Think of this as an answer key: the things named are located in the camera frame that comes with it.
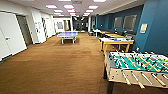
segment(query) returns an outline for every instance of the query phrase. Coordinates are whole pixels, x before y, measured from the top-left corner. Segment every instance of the ping pong table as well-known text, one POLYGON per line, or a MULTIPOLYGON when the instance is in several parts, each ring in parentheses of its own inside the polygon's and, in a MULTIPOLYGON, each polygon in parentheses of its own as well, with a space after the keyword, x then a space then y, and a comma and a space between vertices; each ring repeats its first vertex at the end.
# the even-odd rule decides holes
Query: ping pong table
POLYGON ((62 44, 64 44, 65 39, 72 39, 73 44, 75 43, 76 36, 78 35, 78 32, 74 31, 65 31, 57 35, 57 37, 62 37, 62 44))

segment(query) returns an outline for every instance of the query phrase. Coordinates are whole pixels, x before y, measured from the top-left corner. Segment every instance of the light fixture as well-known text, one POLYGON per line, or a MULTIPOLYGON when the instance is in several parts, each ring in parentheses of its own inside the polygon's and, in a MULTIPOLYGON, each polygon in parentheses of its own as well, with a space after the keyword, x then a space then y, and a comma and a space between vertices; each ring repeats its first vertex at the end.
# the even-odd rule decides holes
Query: light fixture
POLYGON ((75 15, 76 13, 70 13, 71 15, 75 15))
POLYGON ((83 16, 88 16, 88 15, 83 15, 83 16))
POLYGON ((54 14, 56 14, 56 15, 61 15, 61 13, 54 13, 54 14))
POLYGON ((72 8, 74 8, 72 5, 64 5, 64 7, 65 7, 66 9, 72 9, 72 8))
POLYGON ((89 6, 89 9, 97 9, 99 6, 89 6))
POLYGON ((63 12, 62 10, 54 10, 55 12, 63 12))
POLYGON ((67 10, 68 12, 75 12, 75 10, 67 10))
POLYGON ((47 8, 57 8, 55 5, 46 5, 47 8))
POLYGON ((58 0, 58 1, 71 1, 71 0, 58 0))
POLYGON ((93 12, 93 10, 86 10, 86 12, 93 12))
POLYGON ((89 15, 90 13, 84 13, 84 15, 89 15))
POLYGON ((106 0, 93 0, 94 2, 106 2, 106 0))
POLYGON ((64 15, 59 15, 59 16, 64 16, 64 15))

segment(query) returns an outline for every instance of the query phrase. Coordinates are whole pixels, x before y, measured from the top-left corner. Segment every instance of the doorway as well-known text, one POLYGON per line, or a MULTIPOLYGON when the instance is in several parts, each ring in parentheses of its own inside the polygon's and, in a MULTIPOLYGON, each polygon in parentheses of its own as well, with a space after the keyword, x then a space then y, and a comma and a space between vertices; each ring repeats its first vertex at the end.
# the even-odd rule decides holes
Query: doorway
POLYGON ((76 31, 88 31, 88 17, 73 17, 72 21, 76 31))
POLYGON ((16 15, 16 18, 18 20, 18 23, 19 23, 19 26, 20 26, 20 29, 21 29, 26 46, 33 44, 32 38, 30 35, 30 31, 28 28, 28 24, 26 21, 26 17, 22 16, 22 15, 16 15))

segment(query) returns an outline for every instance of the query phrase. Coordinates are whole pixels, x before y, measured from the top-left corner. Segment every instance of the wooden table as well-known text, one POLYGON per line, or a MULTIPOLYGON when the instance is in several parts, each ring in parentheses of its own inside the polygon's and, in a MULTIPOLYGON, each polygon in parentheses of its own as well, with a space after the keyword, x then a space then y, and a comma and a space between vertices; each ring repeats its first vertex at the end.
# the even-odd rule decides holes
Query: wooden table
POLYGON ((121 36, 118 34, 105 34, 105 35, 111 38, 125 38, 125 36, 121 36))
POLYGON ((103 35, 105 35, 105 34, 110 34, 110 32, 107 32, 107 31, 101 31, 100 34, 101 34, 101 38, 102 38, 103 35))
POLYGON ((134 43, 134 40, 126 40, 126 38, 99 38, 102 42, 102 51, 104 51, 104 55, 107 50, 107 45, 110 44, 119 44, 119 50, 121 44, 127 44, 125 52, 127 53, 130 47, 130 44, 134 43))

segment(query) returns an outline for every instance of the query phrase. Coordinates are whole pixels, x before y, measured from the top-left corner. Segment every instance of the wooden floor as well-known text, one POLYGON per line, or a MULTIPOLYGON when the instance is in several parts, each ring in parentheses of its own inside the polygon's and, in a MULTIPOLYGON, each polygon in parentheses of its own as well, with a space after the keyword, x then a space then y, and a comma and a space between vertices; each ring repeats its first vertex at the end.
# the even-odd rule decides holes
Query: wooden floor
MULTIPOLYGON (((100 41, 79 33, 61 44, 53 36, 0 64, 0 94, 106 94, 100 41)), ((168 94, 167 89, 115 83, 113 94, 168 94)))

